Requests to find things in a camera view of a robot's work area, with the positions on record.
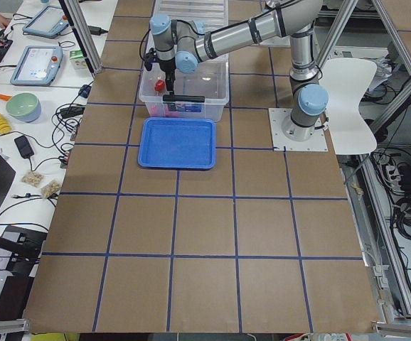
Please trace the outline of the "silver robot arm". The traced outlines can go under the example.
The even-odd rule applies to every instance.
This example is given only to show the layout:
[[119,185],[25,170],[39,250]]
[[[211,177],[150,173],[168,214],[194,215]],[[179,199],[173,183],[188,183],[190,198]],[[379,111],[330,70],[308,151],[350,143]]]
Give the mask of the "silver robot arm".
[[154,45],[141,58],[146,70],[158,65],[164,73],[164,102],[202,104],[203,96],[175,93],[177,72],[193,74],[202,62],[249,46],[263,46],[274,38],[288,38],[294,106],[282,122],[282,132],[292,141],[307,141],[329,100],[319,84],[321,68],[314,57],[314,21],[322,6],[322,1],[267,1],[264,11],[256,16],[214,31],[204,29],[200,21],[157,13],[150,18],[147,32]]

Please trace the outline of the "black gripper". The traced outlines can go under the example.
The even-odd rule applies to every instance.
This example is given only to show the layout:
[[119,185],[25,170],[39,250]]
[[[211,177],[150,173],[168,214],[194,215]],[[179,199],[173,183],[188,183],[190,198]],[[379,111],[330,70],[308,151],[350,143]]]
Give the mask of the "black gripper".
[[165,83],[168,92],[174,92],[174,83],[176,80],[175,69],[176,62],[175,57],[171,55],[170,51],[157,51],[155,48],[150,48],[144,54],[144,68],[147,71],[151,71],[153,64],[158,64],[160,70],[165,72]]

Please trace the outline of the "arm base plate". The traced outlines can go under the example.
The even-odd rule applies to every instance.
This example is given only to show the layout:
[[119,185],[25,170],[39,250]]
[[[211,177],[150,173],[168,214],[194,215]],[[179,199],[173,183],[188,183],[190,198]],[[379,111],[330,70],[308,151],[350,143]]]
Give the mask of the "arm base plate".
[[320,119],[313,126],[302,128],[292,121],[290,108],[269,108],[268,111],[275,151],[328,151]]

